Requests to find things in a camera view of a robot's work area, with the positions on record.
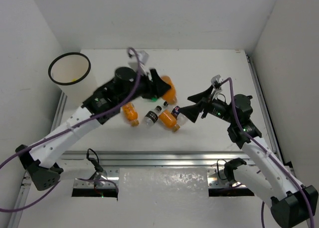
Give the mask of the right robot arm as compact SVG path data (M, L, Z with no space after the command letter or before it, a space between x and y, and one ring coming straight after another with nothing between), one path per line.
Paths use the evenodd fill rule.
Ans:
M292 228L306 220L313 220L319 193L314 186L305 186L286 169L268 148L259 129L251 121L252 96L231 95L227 104L217 98L217 90L207 90L188 98L194 105L180 108L191 122L211 114L229 123L230 140L259 168L260 174L240 158L224 165L223 174L229 183L240 182L260 198L270 209L276 223Z

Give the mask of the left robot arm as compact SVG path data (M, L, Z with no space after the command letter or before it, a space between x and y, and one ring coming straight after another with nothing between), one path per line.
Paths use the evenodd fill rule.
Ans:
M25 170L39 191L47 190L62 180L96 179L103 168L94 158L62 160L60 157L86 134L97 129L120 113L122 106L142 97L162 97L171 86L152 68L150 74L119 67L114 77L97 88L75 112L44 139L16 149Z

